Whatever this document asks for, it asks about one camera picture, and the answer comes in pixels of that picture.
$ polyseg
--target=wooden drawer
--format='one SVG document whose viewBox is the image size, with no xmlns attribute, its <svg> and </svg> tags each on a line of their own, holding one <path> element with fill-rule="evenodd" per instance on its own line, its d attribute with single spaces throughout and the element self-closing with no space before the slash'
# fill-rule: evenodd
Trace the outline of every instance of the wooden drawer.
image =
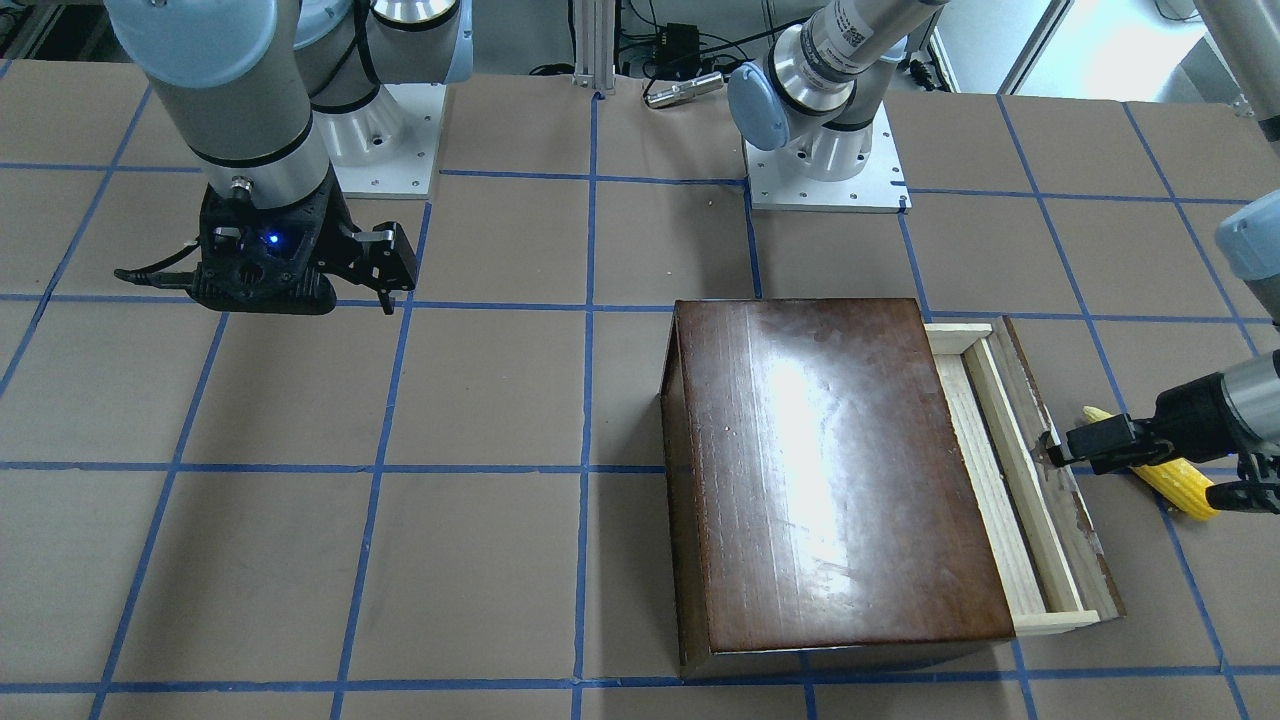
<svg viewBox="0 0 1280 720">
<path fill-rule="evenodd" d="M 914 300 L 677 302 L 684 674 L 795 670 L 796 650 L 925 665 L 1117 616 L 1070 473 L 1027 454 L 1048 416 L 1024 366 L 1006 324 L 925 331 Z"/>
</svg>

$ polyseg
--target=cable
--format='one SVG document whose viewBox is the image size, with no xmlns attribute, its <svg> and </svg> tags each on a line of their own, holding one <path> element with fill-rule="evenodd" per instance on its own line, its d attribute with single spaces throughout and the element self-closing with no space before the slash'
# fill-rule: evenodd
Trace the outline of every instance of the cable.
<svg viewBox="0 0 1280 720">
<path fill-rule="evenodd" d="M 329 86 L 333 85 L 333 81 L 334 78 L 338 77 L 338 73 L 342 70 L 342 67 L 347 64 L 347 60 L 351 59 L 351 54 L 356 51 L 356 45 L 357 41 L 355 37 L 352 37 L 351 45 L 347 45 L 347 49 L 343 50 L 342 56 L 338 58 L 338 61 L 333 64 L 333 69 L 329 70 L 329 74 L 324 77 L 324 82 L 320 83 L 320 87 L 317 87 L 315 92 L 307 94 L 307 97 L 315 100 L 316 97 L 319 97 L 321 92 L 329 90 Z"/>
<path fill-rule="evenodd" d="M 641 20 L 652 24 L 653 27 L 657 27 L 657 28 L 662 27 L 660 24 L 658 24 L 658 12 L 653 9 L 653 0 L 649 0 L 649 17 L 648 18 L 644 17 L 644 15 L 641 15 L 640 12 L 636 10 L 635 0 L 628 0 L 628 4 L 631 5 L 631 12 L 635 13 L 635 17 L 637 17 Z"/>
<path fill-rule="evenodd" d="M 1171 15 L 1171 14 L 1166 13 L 1164 5 L 1160 4 L 1160 0 L 1151 0 L 1151 3 L 1152 3 L 1152 5 L 1156 6 L 1156 12 L 1160 13 L 1160 17 L 1165 18 L 1166 20 L 1172 20 L 1175 23 L 1204 22 L 1199 17 L 1199 10 L 1196 10 L 1190 15 L 1179 17 L 1179 15 Z"/>
<path fill-rule="evenodd" d="M 568 0 L 568 46 L 573 49 L 577 58 L 577 29 L 573 27 L 573 0 Z"/>
<path fill-rule="evenodd" d="M 764 24 L 773 27 L 773 0 L 764 0 Z M 777 42 L 778 36 L 771 32 L 769 40 Z"/>
<path fill-rule="evenodd" d="M 746 50 L 742 50 L 742 46 L 739 45 L 737 42 L 732 41 L 732 40 L 726 40 L 726 38 L 723 38 L 723 37 L 721 37 L 718 35 L 712 35 L 709 32 L 700 32 L 698 35 L 700 35 L 703 37 L 710 37 L 712 40 L 719 40 L 721 42 L 726 42 L 728 45 L 732 45 L 733 47 L 737 49 L 739 53 L 742 54 L 742 59 L 744 60 L 750 60 L 751 59 L 751 56 L 746 54 Z"/>
<path fill-rule="evenodd" d="M 160 260 L 157 263 L 151 263 L 146 268 L 138 268 L 137 270 L 116 269 L 111 274 L 114 274 L 116 278 L 124 282 L 129 282 L 133 284 L 150 284 L 152 274 L 159 273 L 160 270 L 178 263 L 187 255 L 195 252 L 197 247 L 200 247 L 200 238 L 184 242 L 182 250 L 174 252 L 173 255 L 165 258 L 164 260 Z"/>
<path fill-rule="evenodd" d="M 529 70 L 531 76 L 571 76 L 573 74 L 573 65 L 568 63 L 548 63 L 545 65 L 538 65 L 536 68 Z"/>
<path fill-rule="evenodd" d="M 758 33 L 755 33 L 755 35 L 749 35 L 749 36 L 746 36 L 746 37 L 740 37 L 739 40 L 735 40 L 733 42 L 726 42 L 724 45 L 717 45 L 717 46 L 714 46 L 714 47 L 704 47 L 704 49 L 700 49 L 700 50 L 699 50 L 698 53 L 689 53 L 689 54 L 685 54 L 685 55 L 682 55 L 682 56 L 680 56 L 680 58 L 675 58 L 675 59 L 672 59 L 672 60 L 668 60 L 667 63 L 664 63 L 664 64 L 663 64 L 663 65 L 660 65 L 660 67 L 669 67 L 669 65 L 675 65 L 676 63 L 680 63 L 680 61 L 682 61 L 682 60 L 687 60 L 687 59 L 690 59 L 690 58 L 700 58 L 700 56 L 701 56 L 703 54 L 705 54 L 705 53 L 718 53 L 718 51 L 721 51 L 721 50 L 728 50 L 730 47 L 735 47 L 735 46 L 737 46 L 737 45 L 741 45 L 742 42 L 750 42 L 750 41 L 753 41 L 753 40 L 759 40 L 759 38 L 762 38 L 762 37 L 768 37 L 768 36 L 771 36 L 771 35 L 772 35 L 772 33 L 774 33 L 774 32 L 782 32 L 783 29 L 787 29 L 788 27 L 791 27 L 791 26 L 794 26 L 794 24 L 800 24 L 800 23 L 803 23 L 803 22 L 805 22 L 805 20 L 808 20 L 808 19 L 809 19 L 809 17 L 808 17 L 808 15 L 805 15 L 805 17 L 803 17 L 803 18 L 796 18 L 796 19 L 794 19 L 794 20 L 788 20 L 788 22 L 786 22 L 786 23 L 782 23 L 782 24 L 780 24 L 780 26 L 777 26 L 777 27 L 771 27 L 769 29 L 767 29 L 767 31 L 764 31 L 764 32 L 758 32 Z M 645 65 L 648 65 L 648 64 L 649 64 L 649 63 L 646 61 L 646 63 L 645 63 L 644 65 L 641 65 L 641 67 L 640 67 L 640 72 L 643 72 L 643 73 L 644 73 L 644 76 L 645 76 L 646 78 L 649 78 L 649 82 L 648 82 L 648 83 L 645 83 L 645 86 L 644 86 L 644 90 L 641 90 L 641 91 L 640 91 L 640 96 L 641 96 L 641 97 L 643 97 L 643 96 L 645 96 L 645 95 L 649 95 L 649 91 L 650 91 L 650 90 L 653 90 L 653 83 L 655 83 L 655 82 L 657 82 L 657 78 L 655 78 L 655 77 L 653 77 L 653 76 L 650 76 L 650 74 L 648 73 L 648 70 L 645 70 Z M 658 72 L 658 68 L 654 68 L 654 72 L 657 73 L 657 72 Z"/>
</svg>

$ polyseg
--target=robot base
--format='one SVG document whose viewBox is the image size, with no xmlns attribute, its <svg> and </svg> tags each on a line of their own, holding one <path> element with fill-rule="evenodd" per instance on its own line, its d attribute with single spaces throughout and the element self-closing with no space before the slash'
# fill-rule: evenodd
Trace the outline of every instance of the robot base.
<svg viewBox="0 0 1280 720">
<path fill-rule="evenodd" d="M 780 150 L 746 147 L 748 177 L 751 181 L 751 206 L 758 210 L 820 210 L 835 213 L 897 213 L 911 206 L 902 164 L 881 105 L 873 123 L 876 145 L 856 176 L 838 182 L 823 182 L 800 174 L 782 161 Z"/>
<path fill-rule="evenodd" d="M 369 164 L 339 164 L 335 158 L 333 165 L 338 182 L 347 197 L 430 200 L 444 126 L 447 86 L 415 83 L 385 87 L 404 115 L 403 137 L 392 152 L 379 152 L 381 158 Z"/>
</svg>

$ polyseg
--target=corn cob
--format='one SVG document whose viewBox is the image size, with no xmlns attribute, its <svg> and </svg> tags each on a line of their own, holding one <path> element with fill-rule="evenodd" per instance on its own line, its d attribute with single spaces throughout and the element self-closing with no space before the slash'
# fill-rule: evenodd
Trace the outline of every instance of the corn cob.
<svg viewBox="0 0 1280 720">
<path fill-rule="evenodd" d="M 1089 423 L 1106 420 L 1111 413 L 1097 407 L 1084 407 L 1084 419 Z M 1165 496 L 1179 510 L 1187 512 L 1197 520 L 1208 520 L 1217 515 L 1217 510 L 1210 507 L 1204 500 L 1204 488 L 1213 484 L 1204 473 L 1201 473 L 1190 462 L 1178 459 L 1160 465 L 1135 465 L 1135 475 L 1147 480 L 1147 484 L 1156 488 L 1156 492 Z"/>
</svg>

